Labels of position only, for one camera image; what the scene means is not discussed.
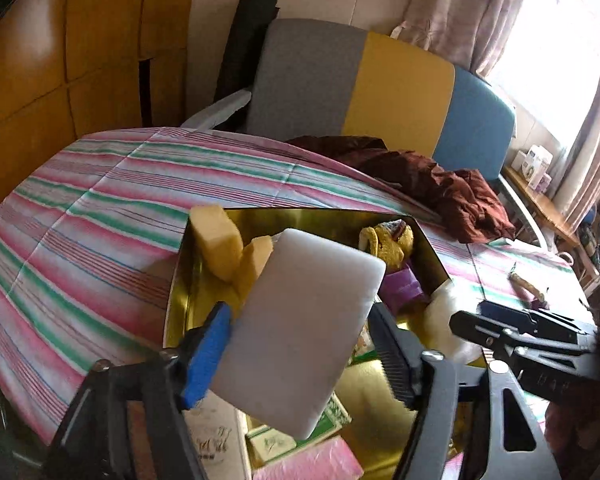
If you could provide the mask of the green rice cracker packet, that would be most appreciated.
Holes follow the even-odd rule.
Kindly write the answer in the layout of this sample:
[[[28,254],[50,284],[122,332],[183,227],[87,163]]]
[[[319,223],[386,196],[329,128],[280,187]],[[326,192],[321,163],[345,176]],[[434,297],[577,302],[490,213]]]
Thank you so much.
[[[523,278],[516,269],[516,266],[513,266],[508,272],[508,279],[518,287],[522,288],[526,292],[532,295],[533,299],[531,300],[531,307],[535,310],[547,310],[548,304],[546,299],[546,293],[542,292],[539,287],[533,285],[530,281]]]

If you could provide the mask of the purple snack packet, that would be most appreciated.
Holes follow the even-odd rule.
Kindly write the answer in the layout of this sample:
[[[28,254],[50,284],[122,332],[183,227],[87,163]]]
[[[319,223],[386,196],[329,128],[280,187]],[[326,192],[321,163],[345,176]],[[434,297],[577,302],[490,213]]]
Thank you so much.
[[[398,313],[413,301],[427,299],[419,280],[409,266],[387,274],[382,280],[378,296],[392,313]]]

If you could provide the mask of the white green carton box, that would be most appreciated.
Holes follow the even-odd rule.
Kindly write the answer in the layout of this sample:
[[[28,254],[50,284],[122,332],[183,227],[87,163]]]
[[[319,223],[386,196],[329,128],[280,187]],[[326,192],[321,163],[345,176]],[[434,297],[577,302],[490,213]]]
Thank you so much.
[[[243,412],[208,391],[183,416],[209,479],[252,479]]]

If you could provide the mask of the gold storage tin box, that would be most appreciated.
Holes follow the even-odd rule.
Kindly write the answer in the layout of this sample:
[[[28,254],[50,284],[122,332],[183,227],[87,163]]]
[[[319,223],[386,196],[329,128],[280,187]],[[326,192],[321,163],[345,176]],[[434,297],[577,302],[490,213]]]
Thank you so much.
[[[338,396],[353,418],[343,439],[365,477],[390,478],[415,415],[392,396],[377,361],[350,360],[381,271],[358,250],[358,234],[386,215],[249,208],[228,216],[245,242],[271,235],[276,247],[235,313],[212,392],[294,437],[308,434],[328,397]]]

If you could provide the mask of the pink plastic item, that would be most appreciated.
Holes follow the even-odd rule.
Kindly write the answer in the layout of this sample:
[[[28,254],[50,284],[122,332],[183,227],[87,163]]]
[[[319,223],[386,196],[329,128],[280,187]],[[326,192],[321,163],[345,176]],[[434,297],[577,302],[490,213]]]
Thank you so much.
[[[312,448],[257,469],[253,479],[361,479],[364,469],[342,437],[333,437]]]

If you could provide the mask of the wooden side shelf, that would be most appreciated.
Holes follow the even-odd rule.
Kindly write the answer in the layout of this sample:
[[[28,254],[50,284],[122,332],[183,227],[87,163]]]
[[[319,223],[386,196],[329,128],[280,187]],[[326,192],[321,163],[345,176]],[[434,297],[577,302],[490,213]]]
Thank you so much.
[[[530,205],[531,211],[540,222],[540,226],[549,228],[570,247],[578,247],[580,245],[577,235],[570,230],[565,219],[562,218],[562,215],[549,198],[533,191],[528,182],[509,166],[503,167],[502,176],[509,184],[513,185],[518,196]]]

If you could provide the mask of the maroon crumpled blanket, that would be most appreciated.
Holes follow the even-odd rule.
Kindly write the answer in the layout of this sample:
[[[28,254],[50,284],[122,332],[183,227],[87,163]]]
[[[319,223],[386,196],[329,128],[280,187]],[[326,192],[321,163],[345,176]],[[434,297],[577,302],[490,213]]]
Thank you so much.
[[[448,171],[425,155],[391,151],[371,136],[298,136],[289,143],[392,185],[434,211],[463,244],[515,235],[505,207],[477,169]]]

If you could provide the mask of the white product box on shelf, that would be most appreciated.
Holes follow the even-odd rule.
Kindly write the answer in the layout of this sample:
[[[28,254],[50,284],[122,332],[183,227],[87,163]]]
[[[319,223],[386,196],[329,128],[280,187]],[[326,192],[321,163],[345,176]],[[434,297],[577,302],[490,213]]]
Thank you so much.
[[[535,190],[553,160],[553,154],[542,145],[533,144],[520,167],[527,185]]]

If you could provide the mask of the yellow sponge block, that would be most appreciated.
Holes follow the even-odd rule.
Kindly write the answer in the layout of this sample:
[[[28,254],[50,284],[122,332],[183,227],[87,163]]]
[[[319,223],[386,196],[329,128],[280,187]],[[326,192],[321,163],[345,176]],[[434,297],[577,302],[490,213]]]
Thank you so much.
[[[232,285],[242,302],[247,300],[254,283],[260,278],[272,251],[273,240],[268,235],[253,238],[242,251],[242,258],[232,278]]]
[[[189,221],[209,270],[220,280],[230,282],[244,250],[235,223],[219,205],[190,208]]]

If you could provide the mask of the striped bed sheet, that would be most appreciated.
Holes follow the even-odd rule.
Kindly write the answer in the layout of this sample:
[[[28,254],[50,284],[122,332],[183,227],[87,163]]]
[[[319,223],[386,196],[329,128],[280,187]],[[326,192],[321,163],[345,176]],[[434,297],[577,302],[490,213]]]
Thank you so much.
[[[189,209],[208,203],[409,214],[446,272],[479,298],[521,306],[508,278],[519,269],[547,287],[553,311],[591,319],[558,257],[507,242],[457,243],[414,200],[341,162],[221,131],[93,133],[0,205],[0,388],[42,441],[53,439],[95,361],[137,362],[161,346]]]

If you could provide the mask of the grey yellow blue chair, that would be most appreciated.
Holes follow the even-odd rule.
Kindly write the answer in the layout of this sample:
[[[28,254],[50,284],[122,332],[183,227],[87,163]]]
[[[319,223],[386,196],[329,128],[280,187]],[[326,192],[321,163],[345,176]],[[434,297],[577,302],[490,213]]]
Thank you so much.
[[[343,24],[276,20],[250,87],[188,118],[211,129],[246,112],[242,132],[371,136],[448,171],[477,169],[493,190],[515,130],[513,110],[479,77],[419,47]]]

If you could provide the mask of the pink patterned curtain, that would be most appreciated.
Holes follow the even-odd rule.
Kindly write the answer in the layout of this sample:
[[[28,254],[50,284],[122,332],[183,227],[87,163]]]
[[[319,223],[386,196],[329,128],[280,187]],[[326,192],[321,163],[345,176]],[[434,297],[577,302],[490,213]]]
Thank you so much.
[[[410,0],[390,34],[478,76],[491,73],[510,43],[526,0]],[[593,104],[553,181],[554,205],[575,229],[600,198],[600,80]]]

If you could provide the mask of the wooden wardrobe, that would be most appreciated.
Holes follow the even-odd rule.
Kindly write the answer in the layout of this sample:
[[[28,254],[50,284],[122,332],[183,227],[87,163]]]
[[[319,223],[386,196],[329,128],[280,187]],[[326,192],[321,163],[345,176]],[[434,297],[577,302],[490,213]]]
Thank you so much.
[[[16,0],[0,21],[0,203],[74,140],[176,126],[192,0]]]

